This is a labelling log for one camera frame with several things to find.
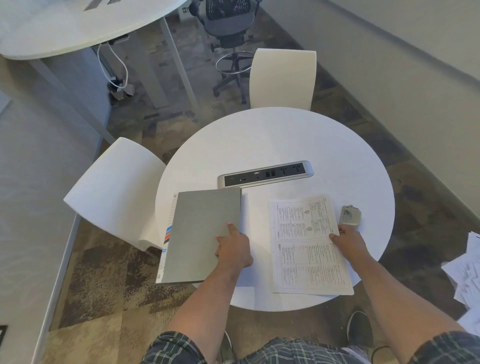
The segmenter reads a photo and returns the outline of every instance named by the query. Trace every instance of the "chair armrest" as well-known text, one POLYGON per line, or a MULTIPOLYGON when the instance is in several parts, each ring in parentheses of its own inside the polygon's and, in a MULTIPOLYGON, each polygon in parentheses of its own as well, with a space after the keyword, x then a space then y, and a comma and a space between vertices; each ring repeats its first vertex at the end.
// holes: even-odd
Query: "chair armrest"
POLYGON ((255 7, 255 16, 257 16, 257 13, 258 13, 258 9, 260 9, 260 3, 263 1, 263 0, 255 0, 256 3, 257 3, 257 6, 255 7))
POLYGON ((198 0, 192 0, 191 4, 188 7, 188 10, 190 11, 190 14, 196 16, 198 20, 200 20, 200 22, 203 24, 203 26, 205 26, 205 20, 203 20, 200 16, 200 2, 198 0))

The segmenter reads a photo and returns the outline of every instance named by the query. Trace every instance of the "rolled-up sleeve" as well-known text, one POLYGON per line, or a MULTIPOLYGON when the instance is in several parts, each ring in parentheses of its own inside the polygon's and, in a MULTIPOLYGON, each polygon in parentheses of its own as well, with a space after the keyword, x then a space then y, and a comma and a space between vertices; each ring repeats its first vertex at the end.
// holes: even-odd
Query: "rolled-up sleeve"
POLYGON ((480 337, 452 331, 434 337, 418 348, 408 364, 480 363, 480 337))
POLYGON ((205 358, 187 336, 174 331, 160 334, 150 345, 141 364, 206 364, 205 358))

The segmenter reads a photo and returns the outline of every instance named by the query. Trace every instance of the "hand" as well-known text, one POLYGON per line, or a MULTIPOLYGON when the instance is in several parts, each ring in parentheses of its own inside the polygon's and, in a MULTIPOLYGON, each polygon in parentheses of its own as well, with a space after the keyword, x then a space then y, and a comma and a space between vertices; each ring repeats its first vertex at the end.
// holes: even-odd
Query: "hand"
POLYGON ((242 234, 231 222, 227 224, 230 236, 217 236, 218 249, 215 255, 218 256, 218 264, 242 270, 253 264, 250 254, 250 240, 247 235, 242 234))
POLYGON ((357 271, 359 265, 369 261, 372 257, 360 233, 350 225, 339 225, 340 235, 330 234, 329 238, 340 249, 352 268, 357 271))

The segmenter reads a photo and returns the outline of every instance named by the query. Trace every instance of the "table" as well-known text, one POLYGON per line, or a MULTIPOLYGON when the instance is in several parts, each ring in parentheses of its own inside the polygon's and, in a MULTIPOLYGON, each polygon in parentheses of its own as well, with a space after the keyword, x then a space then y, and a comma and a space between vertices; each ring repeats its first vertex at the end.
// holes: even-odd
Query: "table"
POLYGON ((138 40, 135 30, 160 19, 160 27, 193 109, 198 104, 165 20, 165 15, 181 6, 184 0, 60 0, 46 6, 28 22, 9 33, 0 42, 0 54, 12 60, 29 60, 32 66, 65 97, 108 142, 115 141, 68 90, 68 87, 40 59, 73 52, 129 34, 122 45, 139 74, 156 108, 168 105, 155 71, 138 40))
MULTIPOLYGON (((392 233, 395 200, 390 178, 370 146, 326 116, 291 108, 259 108, 207 125, 175 153, 156 195, 156 220, 166 231, 176 192, 215 189, 224 173, 308 160, 314 176, 242 190, 242 227, 253 266, 242 271, 231 304, 258 311, 298 310, 334 296, 272 293, 269 200, 327 194, 337 219, 343 205, 362 211, 359 231, 378 260, 392 233)), ((350 268, 353 284, 360 279, 350 268)))

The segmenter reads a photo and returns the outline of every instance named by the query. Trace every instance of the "chair base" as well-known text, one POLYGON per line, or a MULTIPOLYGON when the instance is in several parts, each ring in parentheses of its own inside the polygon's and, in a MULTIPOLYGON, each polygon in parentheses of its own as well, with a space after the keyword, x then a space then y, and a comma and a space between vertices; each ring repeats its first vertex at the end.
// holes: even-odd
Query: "chair base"
POLYGON ((243 90, 241 79, 250 77, 250 73, 248 73, 247 71, 249 71, 250 68, 252 68, 252 65, 249 64, 245 67, 240 67, 240 61, 253 60, 253 56, 254 54, 252 52, 246 52, 244 50, 236 52, 234 48, 232 53, 227 54, 226 56, 223 56, 217 61, 215 67, 222 74, 222 81, 220 81, 217 85, 213 87, 213 94, 215 97, 220 96, 220 91, 219 91, 220 88, 228 85, 230 82, 236 81, 237 86, 240 88, 240 92, 241 92, 241 103, 243 105, 247 103, 247 98, 245 97, 245 92, 243 90), (230 70, 219 69, 218 63, 221 60, 232 61, 232 66, 230 70))

